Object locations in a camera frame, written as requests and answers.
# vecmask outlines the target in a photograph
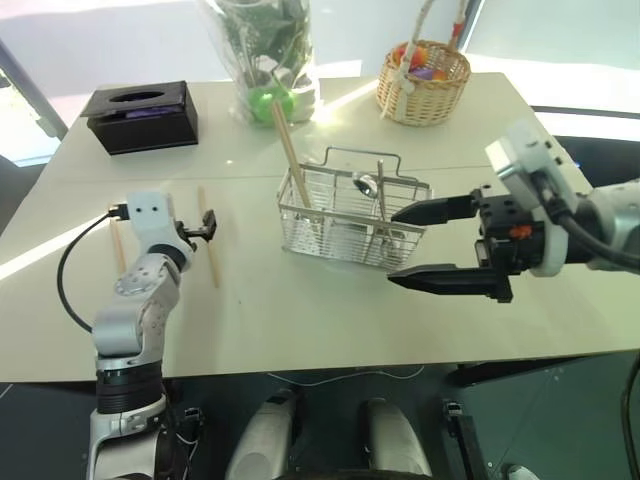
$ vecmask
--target basket handle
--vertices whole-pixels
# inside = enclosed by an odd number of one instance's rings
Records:
[[[398,70],[396,70],[395,78],[393,79],[393,84],[391,87],[400,87],[400,92],[398,92],[398,105],[396,106],[395,111],[396,120],[401,120],[404,116],[404,112],[407,109],[407,96],[410,93],[413,93],[413,91],[415,90],[415,86],[413,85],[411,80],[407,78],[407,75],[409,74],[411,59],[413,58],[413,54],[415,53],[418,46],[420,31],[422,30],[422,26],[427,19],[427,15],[429,14],[429,10],[431,10],[431,6],[433,5],[434,1],[435,0],[425,0],[424,5],[422,5],[420,13],[418,14],[418,18],[416,19],[416,26],[413,29],[413,35],[409,40],[409,44],[404,51],[402,60],[400,61],[400,66],[398,67]],[[458,14],[456,16],[456,20],[454,21],[453,31],[448,43],[449,48],[455,48],[455,44],[458,41],[458,37],[460,36],[460,32],[462,31],[462,27],[464,26],[466,7],[467,0],[460,0],[460,3],[458,5]],[[380,118],[383,118],[387,115],[390,100],[391,95],[388,95]]]
[[[327,162],[329,161],[329,154],[331,153],[332,150],[335,150],[335,151],[338,151],[338,152],[357,153],[357,154],[360,154],[360,155],[375,155],[376,157],[393,158],[393,159],[396,160],[396,177],[405,178],[405,179],[411,179],[411,180],[415,180],[416,182],[418,181],[418,179],[415,178],[415,177],[409,177],[407,175],[401,175],[400,174],[400,165],[402,164],[402,158],[400,157],[400,155],[398,155],[396,153],[376,152],[376,151],[373,151],[373,150],[363,150],[363,149],[360,149],[360,148],[334,147],[333,145],[330,145],[324,151],[324,161],[320,164],[321,167],[324,167],[327,164]]]
[[[429,11],[431,10],[431,6],[433,5],[434,1],[435,0],[425,0],[424,5],[422,5],[422,8],[420,9],[420,13],[418,14],[418,18],[416,19],[416,26],[413,29],[413,35],[411,36],[409,44],[407,45],[404,55],[402,56],[400,68],[398,68],[398,71],[401,71],[405,75],[409,73],[411,59],[413,58],[413,54],[415,53],[418,46],[418,40],[420,40],[420,32],[422,31],[422,27],[424,26],[424,22],[427,19],[427,15],[429,15]],[[458,4],[458,13],[453,23],[453,30],[451,32],[451,38],[449,39],[448,43],[449,48],[455,49],[456,42],[458,41],[458,37],[460,36],[460,32],[462,31],[462,27],[464,26],[464,16],[466,8],[467,0],[460,0]]]

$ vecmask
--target robot leg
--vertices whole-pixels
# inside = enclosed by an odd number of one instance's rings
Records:
[[[287,469],[296,397],[281,390],[249,421],[227,468],[226,480],[265,480]]]
[[[409,420],[382,398],[367,403],[370,467],[431,475],[431,467]]]

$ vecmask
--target wooden chopstick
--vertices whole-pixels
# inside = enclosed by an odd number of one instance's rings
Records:
[[[109,219],[109,231],[111,232],[111,241],[113,242],[113,250],[116,254],[116,268],[118,276],[127,271],[127,262],[124,257],[124,249],[122,248],[122,239],[120,238],[120,228],[115,218]]]
[[[200,211],[200,217],[204,216],[207,211],[207,199],[204,193],[204,187],[198,186],[198,210]],[[213,246],[213,240],[207,242],[207,255],[209,256],[209,265],[211,266],[211,275],[213,277],[213,286],[220,287],[220,263],[218,262],[218,256],[216,255],[215,248]]]
[[[282,105],[280,105],[280,102],[273,102],[273,104],[271,105],[271,113],[273,114],[273,121],[276,125],[276,129],[278,130],[278,133],[280,133],[280,140],[282,141],[282,146],[284,147],[284,153],[286,154],[287,160],[289,161],[291,175],[293,175],[293,179],[296,182],[296,186],[298,187],[298,193],[300,194],[300,198],[302,199],[302,204],[305,208],[311,208],[311,200],[309,200],[309,194],[307,193],[307,188],[304,185],[302,169],[300,168],[300,163],[298,163],[296,151],[293,148],[293,142],[291,141],[291,136],[289,135],[289,127],[287,126],[287,119],[284,116],[284,112],[282,111]]]

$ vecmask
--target green ball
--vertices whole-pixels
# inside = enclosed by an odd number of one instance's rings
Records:
[[[274,100],[280,101],[284,115],[289,120],[295,103],[293,93],[279,86],[257,87],[249,91],[249,108],[256,121],[263,125],[273,125],[271,105]]]

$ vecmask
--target white wall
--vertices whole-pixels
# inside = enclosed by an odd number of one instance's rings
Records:
[[[467,54],[532,105],[640,112],[638,0],[485,0]]]
[[[312,0],[317,63],[376,75],[422,3]],[[448,39],[457,4],[436,2],[425,37]],[[67,123],[99,85],[227,78],[193,0],[4,0],[0,38]]]

